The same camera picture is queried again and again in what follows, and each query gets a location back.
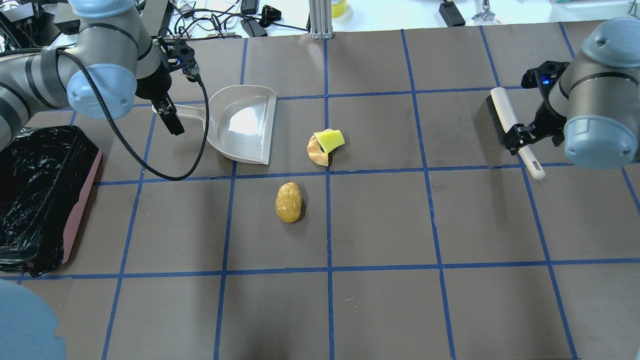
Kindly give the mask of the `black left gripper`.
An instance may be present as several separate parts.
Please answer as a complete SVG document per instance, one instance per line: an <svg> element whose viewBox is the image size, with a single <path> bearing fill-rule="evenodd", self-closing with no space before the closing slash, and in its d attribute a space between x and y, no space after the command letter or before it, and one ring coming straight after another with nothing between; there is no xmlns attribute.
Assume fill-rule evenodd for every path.
<svg viewBox="0 0 640 360"><path fill-rule="evenodd" d="M169 134L185 133L173 101L167 97L172 86L171 73L181 71L188 81L199 82L200 68L195 50L185 39L151 39L138 57L135 95L142 100L160 101L158 115Z"/></svg>

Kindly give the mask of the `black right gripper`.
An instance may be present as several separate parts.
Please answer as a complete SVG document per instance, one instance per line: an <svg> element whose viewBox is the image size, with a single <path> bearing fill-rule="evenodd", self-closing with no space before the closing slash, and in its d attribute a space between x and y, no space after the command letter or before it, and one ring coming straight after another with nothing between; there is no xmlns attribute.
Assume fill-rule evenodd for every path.
<svg viewBox="0 0 640 360"><path fill-rule="evenodd" d="M538 89L542 96L542 103L529 125L516 123L503 135L503 146L510 155L515 156L525 146L533 145L545 138L551 138L555 147L559 147L565 141L563 128L567 117L553 109L550 95L554 86L560 84L560 78L569 64L569 62L548 60L538 67L528 69L522 75L521 87Z"/></svg>

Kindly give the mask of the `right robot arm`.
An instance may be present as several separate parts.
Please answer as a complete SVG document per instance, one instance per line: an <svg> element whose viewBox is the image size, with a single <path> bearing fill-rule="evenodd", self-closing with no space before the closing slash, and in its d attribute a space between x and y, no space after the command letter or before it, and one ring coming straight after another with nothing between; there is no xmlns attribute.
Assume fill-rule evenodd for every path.
<svg viewBox="0 0 640 360"><path fill-rule="evenodd" d="M524 73L521 87L542 96L531 123L518 121L505 89L490 91L486 104L499 143L520 155L537 179L544 171L530 146L546 138L586 169L615 170L638 161L639 63L639 20L602 22L572 61L546 61Z"/></svg>

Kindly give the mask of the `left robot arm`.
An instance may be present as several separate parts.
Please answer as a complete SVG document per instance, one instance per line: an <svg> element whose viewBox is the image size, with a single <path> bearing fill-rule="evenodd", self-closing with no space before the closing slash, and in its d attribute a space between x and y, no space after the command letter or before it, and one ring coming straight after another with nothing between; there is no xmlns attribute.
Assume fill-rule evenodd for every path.
<svg viewBox="0 0 640 360"><path fill-rule="evenodd" d="M169 97L169 55L148 33L132 0L71 0L80 20L73 48L37 50L1 59L0 146L7 148L39 112L73 108L93 119L105 112L82 72L85 67L113 119L125 117L135 98L149 100L172 135L180 122Z"/></svg>

